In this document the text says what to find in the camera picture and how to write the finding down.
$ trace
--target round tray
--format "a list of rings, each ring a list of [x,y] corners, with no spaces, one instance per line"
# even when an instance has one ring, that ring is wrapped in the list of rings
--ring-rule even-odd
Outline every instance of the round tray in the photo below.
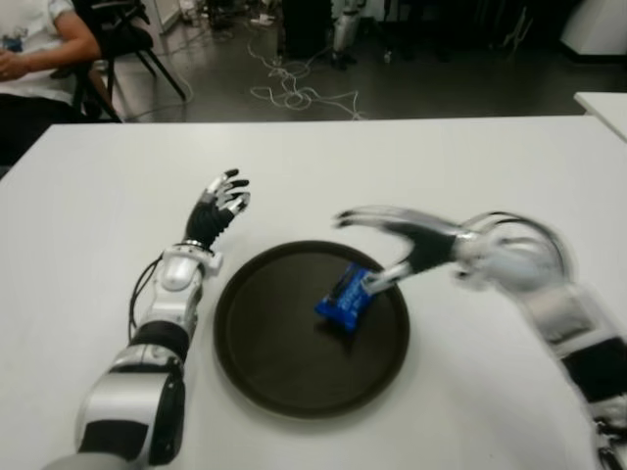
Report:
[[[401,291],[373,299],[349,334],[315,310],[350,262],[380,270],[352,248],[296,242],[264,252],[229,281],[215,319],[217,357],[254,403],[297,418],[354,410],[396,377],[410,340]]]

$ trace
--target person's hand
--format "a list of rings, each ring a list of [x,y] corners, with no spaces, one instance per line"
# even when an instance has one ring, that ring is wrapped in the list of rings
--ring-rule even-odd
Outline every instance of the person's hand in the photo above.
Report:
[[[27,73],[28,63],[23,54],[0,49],[0,81],[17,80]]]

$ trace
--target white shirt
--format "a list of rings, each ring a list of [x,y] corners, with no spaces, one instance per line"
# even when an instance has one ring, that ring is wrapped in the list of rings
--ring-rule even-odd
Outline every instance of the white shirt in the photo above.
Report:
[[[63,39],[54,21],[71,11],[71,0],[0,0],[0,48],[4,47],[5,37],[19,44],[25,54],[59,47]],[[52,72],[37,71],[19,80],[0,82],[0,94],[71,103],[73,76],[56,80],[50,77]]]

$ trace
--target black chair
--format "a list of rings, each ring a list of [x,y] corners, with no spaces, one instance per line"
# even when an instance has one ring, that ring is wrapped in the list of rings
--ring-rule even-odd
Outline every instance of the black chair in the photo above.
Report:
[[[83,112],[84,108],[85,113],[89,118],[96,119],[97,116],[100,116],[100,112],[104,111],[111,121],[121,122],[120,116],[118,116],[116,110],[109,106],[107,101],[100,95],[96,87],[91,82],[89,72],[91,71],[92,66],[92,63],[67,66],[55,70],[50,76],[54,79],[63,79],[70,75],[74,75],[76,78],[76,89],[74,90],[74,95],[72,97],[72,106],[79,112]],[[90,113],[89,107],[87,106],[91,103],[93,103],[96,107],[94,113]]]
[[[116,58],[134,54],[151,75],[157,76],[143,54],[157,66],[181,100],[185,93],[153,52],[154,41],[150,33],[133,22],[141,20],[150,24],[146,7],[141,0],[72,0],[74,8],[89,26],[100,44],[102,57],[107,61],[107,91],[113,96],[116,77]]]

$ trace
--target white table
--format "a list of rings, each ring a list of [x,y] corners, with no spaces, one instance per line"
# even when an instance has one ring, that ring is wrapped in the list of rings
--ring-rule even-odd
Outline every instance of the white table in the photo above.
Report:
[[[627,93],[577,93],[575,100],[627,142]]]
[[[72,452],[80,401],[124,346],[136,276],[179,240],[208,181],[236,166],[253,202],[217,243],[225,265],[201,303],[172,468],[593,468],[579,403],[524,318],[494,291],[456,286],[450,267],[403,284],[403,370],[335,420],[286,420],[241,399],[218,369],[212,315],[238,267],[283,242],[396,261],[400,240],[331,228],[363,204],[548,221],[581,278],[625,315],[626,156],[594,117],[54,127],[0,183],[0,468]]]

